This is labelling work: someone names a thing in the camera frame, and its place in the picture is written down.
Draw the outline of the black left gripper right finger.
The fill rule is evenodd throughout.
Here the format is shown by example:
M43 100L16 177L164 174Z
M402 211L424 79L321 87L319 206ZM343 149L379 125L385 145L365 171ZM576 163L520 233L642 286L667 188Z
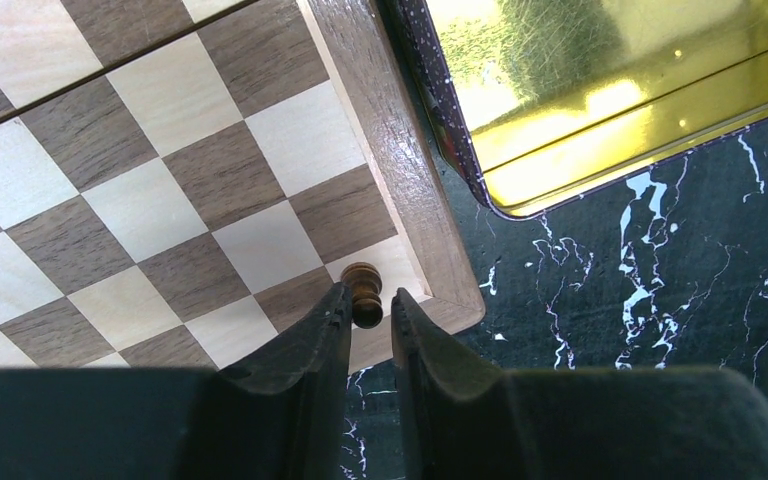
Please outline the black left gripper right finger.
M391 313L407 478L529 478L526 428L505 371L435 324L405 289Z

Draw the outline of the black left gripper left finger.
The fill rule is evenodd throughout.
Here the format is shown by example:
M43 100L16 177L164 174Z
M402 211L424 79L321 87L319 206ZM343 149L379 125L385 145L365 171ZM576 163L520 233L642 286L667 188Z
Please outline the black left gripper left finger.
M197 371L179 478L331 478L350 345L351 291L336 283L255 352L219 371Z

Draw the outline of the light brown chess piece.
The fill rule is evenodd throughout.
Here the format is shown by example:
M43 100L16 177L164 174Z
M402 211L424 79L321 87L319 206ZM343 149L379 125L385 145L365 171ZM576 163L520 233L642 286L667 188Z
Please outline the light brown chess piece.
M379 271L369 263L352 263L343 270L340 281L352 293L353 323L362 329L377 327L384 317L380 298L383 282Z

